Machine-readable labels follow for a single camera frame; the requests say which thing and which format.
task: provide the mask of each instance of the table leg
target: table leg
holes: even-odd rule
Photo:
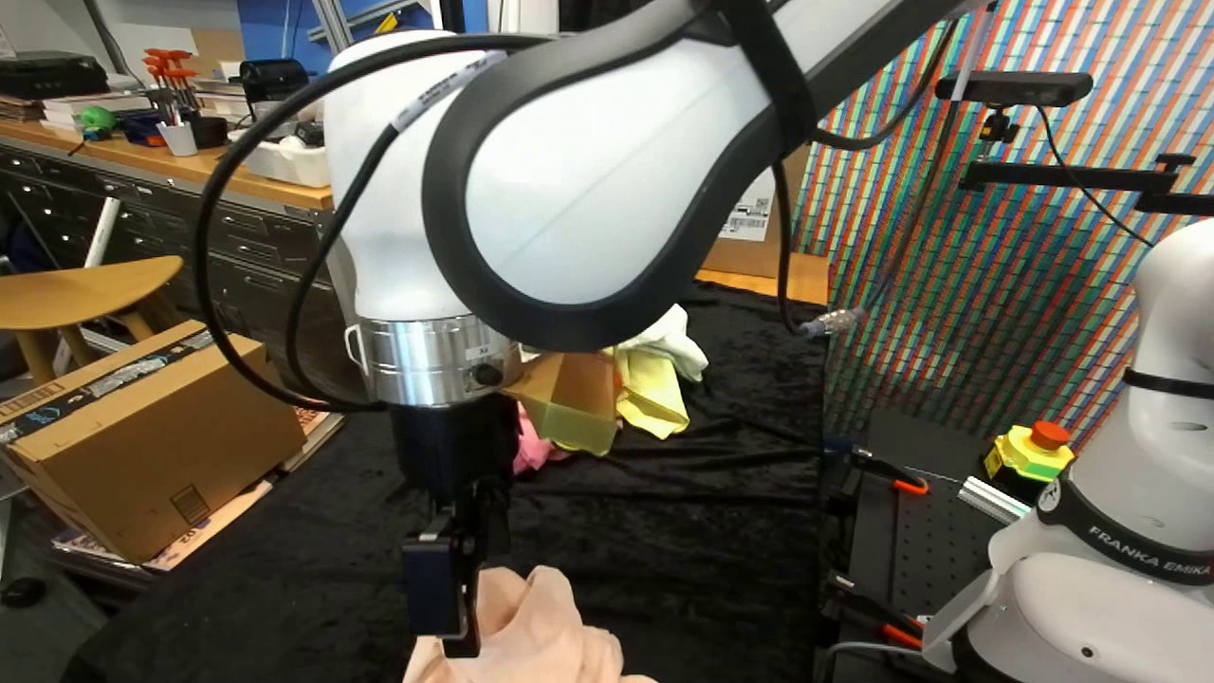
[[[153,332],[171,332],[178,327],[187,317],[166,299],[166,292],[157,292],[147,299],[137,305],[137,310],[145,317],[145,322]]]
[[[147,327],[147,318],[142,317],[142,306],[128,306],[128,310],[123,310],[123,317],[115,317],[124,332],[128,332],[128,337],[153,337],[153,327]]]
[[[48,382],[54,378],[54,356],[44,352],[37,335],[10,335],[16,347],[24,349],[27,371],[33,382]]]
[[[64,327],[59,341],[71,349],[76,370],[90,362],[90,349],[86,349],[80,327]]]

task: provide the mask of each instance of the chair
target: chair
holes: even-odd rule
[[[16,335],[33,382],[54,378],[54,341],[71,349],[76,365],[90,362],[80,327],[115,318],[128,337],[153,337],[142,310],[173,275],[181,257],[142,257],[96,271],[43,271],[0,277],[0,335]]]

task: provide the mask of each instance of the white robot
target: white robot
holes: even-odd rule
[[[646,332],[750,177],[956,10],[962,0],[654,0],[592,36],[425,57],[327,100],[338,199],[383,126],[407,123],[329,277],[369,396],[393,408],[402,462],[439,505],[407,542],[427,580],[410,592],[422,631],[468,633],[463,538],[494,525],[482,502],[512,457],[512,408],[494,390],[516,341],[598,349]],[[334,67],[397,43],[425,36],[354,45]],[[1211,292],[1214,224],[1148,253],[1134,387],[1043,511],[991,542],[995,569],[929,619],[927,659],[953,672],[967,637],[1012,681],[1211,681]]]
[[[991,573],[927,623],[1012,681],[1200,683],[1214,664],[1214,219],[1160,238],[1138,275],[1138,356],[1041,511],[991,538]]]

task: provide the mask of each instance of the black cable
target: black cable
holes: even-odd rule
[[[327,404],[338,404],[334,396],[319,390],[302,365],[300,365],[300,322],[302,322],[302,305],[306,305],[306,292],[312,286],[319,281],[319,271],[327,266],[327,253],[334,251],[334,243],[341,238],[346,224],[348,224],[348,212],[358,210],[358,201],[364,199],[369,181],[377,177],[383,156],[392,151],[392,146],[402,138],[402,129],[393,126],[383,126],[383,132],[377,138],[377,146],[369,148],[364,165],[358,167],[346,199],[338,201],[334,215],[327,219],[327,237],[324,243],[315,247],[315,253],[306,257],[302,266],[302,277],[297,286],[297,298],[293,298],[293,310],[290,310],[290,337],[284,337],[284,356],[290,356],[290,370],[293,377],[302,382],[302,390],[327,399]]]
[[[822,657],[822,672],[821,672],[822,683],[836,681],[836,659],[837,659],[842,652],[921,659],[917,648],[902,648],[902,645],[889,645],[889,642],[836,642],[836,645],[826,648],[826,657]]]
[[[795,335],[793,310],[789,310],[789,266],[793,266],[793,189],[789,189],[789,174],[785,165],[774,165],[774,205],[779,205],[779,219],[781,219],[781,266],[779,266],[779,286],[774,286],[774,299],[781,306],[781,322],[789,335]]]
[[[392,45],[383,55],[373,55],[364,61],[354,61],[338,71],[327,71],[319,80],[312,80],[302,90],[290,96],[277,110],[271,110],[262,123],[254,123],[216,165],[216,172],[209,174],[201,201],[196,201],[196,224],[192,224],[192,286],[196,286],[196,317],[204,322],[204,332],[211,335],[216,349],[223,352],[223,362],[250,378],[257,390],[302,408],[302,409],[341,409],[338,404],[319,404],[297,390],[284,390],[277,382],[271,382],[267,377],[257,377],[230,347],[229,332],[220,327],[216,317],[216,299],[211,299],[211,275],[209,275],[209,237],[211,237],[211,215],[216,205],[230,181],[230,174],[240,172],[240,165],[273,138],[277,126],[284,126],[293,113],[300,113],[302,105],[312,105],[315,100],[364,80],[373,71],[393,67],[402,61],[416,61],[416,57],[438,57],[438,55],[463,55],[463,50],[526,50],[540,45],[542,40],[524,40],[524,36],[474,36],[474,40],[431,40],[431,43],[410,43],[410,45]]]
[[[1046,118],[1046,105],[1034,105],[1034,113],[1041,113],[1041,123],[1043,123],[1043,129],[1046,129],[1046,146],[1051,146],[1053,165],[1071,174],[1071,181],[1084,194],[1084,201],[1096,205],[1096,212],[1106,215],[1106,224],[1115,224],[1118,233],[1125,233],[1134,243],[1153,247],[1141,233],[1134,233],[1129,224],[1124,224],[1118,215],[1112,215],[1106,205],[1105,205],[1094,189],[1084,189],[1084,185],[1077,181],[1077,174],[1071,172],[1071,165],[1067,165],[1063,151],[1058,151],[1058,141],[1053,141],[1053,126],[1051,126],[1051,118]]]
[[[620,457],[594,461],[594,466],[612,466],[612,471],[622,471],[628,478],[656,482],[656,487],[675,487],[679,492],[736,492],[736,490],[725,490],[725,487],[707,487],[707,482],[693,482],[693,478],[646,471],[646,466],[622,462]]]
[[[656,490],[588,490],[588,487],[534,487],[526,496],[578,496],[578,502],[664,502],[664,505],[761,505],[761,510],[814,510],[812,496],[779,496],[779,492],[656,492]]]
[[[929,55],[927,67],[917,71],[917,85],[914,85],[909,100],[902,101],[902,110],[894,110],[890,123],[885,123],[885,126],[881,126],[876,132],[869,132],[869,138],[837,138],[837,132],[830,132],[830,129],[812,129],[807,141],[826,146],[826,148],[842,148],[842,151],[866,151],[866,148],[885,146],[885,141],[917,110],[921,96],[932,88],[932,77],[936,77],[946,55],[948,55],[948,45],[953,45],[956,22],[960,22],[960,21],[953,21],[953,22],[946,27],[936,50]]]

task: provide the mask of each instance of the cardboard box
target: cardboard box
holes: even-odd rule
[[[795,148],[785,160],[793,201],[795,201],[795,185],[799,185],[799,174],[803,174],[803,160],[807,160],[807,148]],[[711,251],[702,271],[774,277],[779,263],[781,263],[781,215],[779,215],[774,185],[769,185],[768,210],[769,210],[769,215],[768,215],[768,233],[761,233],[757,243],[755,238],[727,238],[727,233],[722,228],[722,237],[717,237],[717,243],[714,243],[714,251]]]
[[[257,371],[257,341],[235,337]],[[0,457],[76,532],[157,558],[293,461],[302,428],[181,322],[0,408]]]
[[[542,352],[503,396],[526,408],[540,435],[566,451],[608,457],[620,432],[620,370],[602,352]]]

